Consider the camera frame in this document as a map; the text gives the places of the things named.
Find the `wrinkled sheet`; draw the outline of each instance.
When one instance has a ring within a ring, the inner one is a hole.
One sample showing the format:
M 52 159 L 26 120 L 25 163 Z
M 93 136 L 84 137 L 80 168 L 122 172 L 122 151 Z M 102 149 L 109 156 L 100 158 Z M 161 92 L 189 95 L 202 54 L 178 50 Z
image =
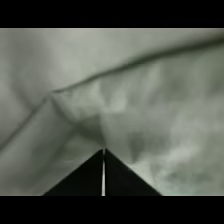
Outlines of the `wrinkled sheet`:
M 42 195 L 105 147 L 163 195 L 224 195 L 223 29 L 0 36 L 0 195 Z

